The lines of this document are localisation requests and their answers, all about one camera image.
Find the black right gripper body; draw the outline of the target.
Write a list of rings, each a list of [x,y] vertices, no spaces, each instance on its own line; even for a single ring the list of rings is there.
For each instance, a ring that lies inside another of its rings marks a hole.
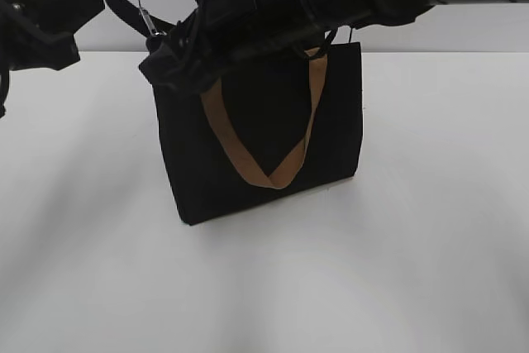
[[[258,0],[196,0],[139,70],[154,87],[203,93],[227,72],[265,57],[259,43]]]

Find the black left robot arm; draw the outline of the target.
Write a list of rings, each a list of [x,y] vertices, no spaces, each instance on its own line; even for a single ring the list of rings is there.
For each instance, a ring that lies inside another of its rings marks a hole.
[[[1,115],[10,73],[26,69],[60,71],[80,61],[74,35],[106,7],[145,38],[169,33],[174,25],[128,0],[1,0]]]

